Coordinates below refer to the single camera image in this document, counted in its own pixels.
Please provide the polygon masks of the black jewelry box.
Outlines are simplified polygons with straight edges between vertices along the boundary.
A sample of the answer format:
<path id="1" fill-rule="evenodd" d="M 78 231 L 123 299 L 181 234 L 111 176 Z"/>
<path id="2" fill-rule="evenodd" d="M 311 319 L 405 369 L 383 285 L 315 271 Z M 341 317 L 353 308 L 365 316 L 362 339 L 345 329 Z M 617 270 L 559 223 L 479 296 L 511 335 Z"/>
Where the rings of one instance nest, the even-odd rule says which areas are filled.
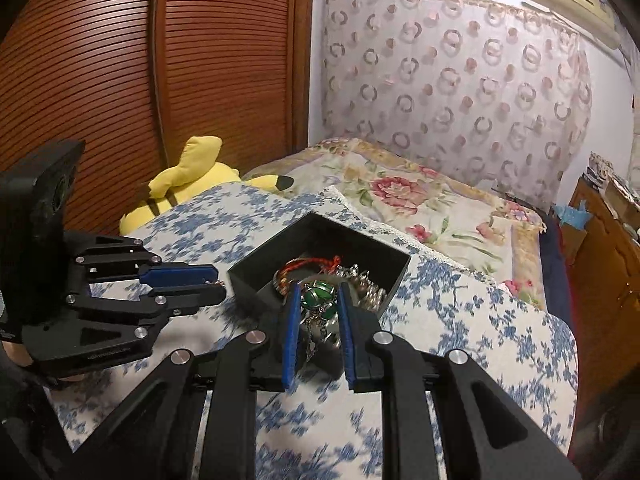
<path id="1" fill-rule="evenodd" d="M 229 271 L 235 301 L 258 321 L 269 344 L 256 367 L 291 387 L 307 363 L 350 388 L 383 378 L 373 336 L 398 289 L 409 256 L 373 237 L 306 214 Z"/>

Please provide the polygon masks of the blue floral white cloth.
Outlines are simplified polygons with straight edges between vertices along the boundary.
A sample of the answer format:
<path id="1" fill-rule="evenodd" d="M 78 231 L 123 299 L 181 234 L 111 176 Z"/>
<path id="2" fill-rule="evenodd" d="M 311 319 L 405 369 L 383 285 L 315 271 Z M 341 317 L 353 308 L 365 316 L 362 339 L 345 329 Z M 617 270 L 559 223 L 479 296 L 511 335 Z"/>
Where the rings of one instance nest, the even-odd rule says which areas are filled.
<path id="1" fill-rule="evenodd" d="M 162 308 L 147 358 L 53 399 L 64 479 L 574 479 L 558 318 L 334 190 L 223 184 L 134 230 L 163 270 L 90 295 Z"/>

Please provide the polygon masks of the yellow pikachu plush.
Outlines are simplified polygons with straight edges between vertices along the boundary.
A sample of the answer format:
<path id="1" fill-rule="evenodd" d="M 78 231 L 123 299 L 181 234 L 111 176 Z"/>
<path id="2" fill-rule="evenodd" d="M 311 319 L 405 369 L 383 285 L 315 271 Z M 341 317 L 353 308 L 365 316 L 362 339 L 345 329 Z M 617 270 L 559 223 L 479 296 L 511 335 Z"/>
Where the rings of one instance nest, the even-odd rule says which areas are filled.
<path id="1" fill-rule="evenodd" d="M 292 188 L 294 179 L 278 174 L 242 180 L 239 170 L 218 160 L 221 147 L 218 136 L 191 136 L 178 164 L 142 186 L 136 208 L 119 221 L 119 234 L 129 235 L 164 212 L 224 183 L 241 182 L 271 193 Z"/>

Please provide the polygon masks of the wooden side cabinet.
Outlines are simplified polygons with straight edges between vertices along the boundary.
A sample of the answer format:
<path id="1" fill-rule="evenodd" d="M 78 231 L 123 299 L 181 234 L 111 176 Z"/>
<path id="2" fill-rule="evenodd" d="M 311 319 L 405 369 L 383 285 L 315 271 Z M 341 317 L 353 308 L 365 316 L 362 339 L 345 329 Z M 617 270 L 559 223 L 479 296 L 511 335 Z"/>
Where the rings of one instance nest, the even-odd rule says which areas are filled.
<path id="1" fill-rule="evenodd" d="M 592 218 L 568 277 L 578 350 L 577 411 L 584 414 L 639 365 L 639 246 L 604 199 L 579 179 L 570 206 Z"/>

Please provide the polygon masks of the blue paper bag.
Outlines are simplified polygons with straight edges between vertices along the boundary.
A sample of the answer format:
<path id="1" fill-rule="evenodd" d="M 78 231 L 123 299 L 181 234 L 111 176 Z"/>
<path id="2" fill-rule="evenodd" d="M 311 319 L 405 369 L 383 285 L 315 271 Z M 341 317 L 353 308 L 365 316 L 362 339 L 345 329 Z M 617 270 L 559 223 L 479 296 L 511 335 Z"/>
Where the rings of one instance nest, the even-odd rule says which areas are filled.
<path id="1" fill-rule="evenodd" d="M 568 224 L 576 230 L 585 229 L 587 222 L 592 218 L 592 213 L 587 210 L 586 200 L 581 200 L 577 208 L 554 204 L 552 210 L 561 224 Z"/>

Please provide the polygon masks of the pink circle patterned curtain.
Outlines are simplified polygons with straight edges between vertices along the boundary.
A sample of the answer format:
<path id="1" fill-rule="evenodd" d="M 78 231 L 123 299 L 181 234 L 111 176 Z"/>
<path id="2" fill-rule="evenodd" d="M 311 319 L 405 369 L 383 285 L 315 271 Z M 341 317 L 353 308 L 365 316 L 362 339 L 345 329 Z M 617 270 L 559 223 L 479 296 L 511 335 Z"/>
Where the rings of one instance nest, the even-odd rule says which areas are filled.
<path id="1" fill-rule="evenodd" d="M 550 207 L 592 88 L 577 32 L 490 0 L 323 0 L 322 119 L 483 190 Z"/>

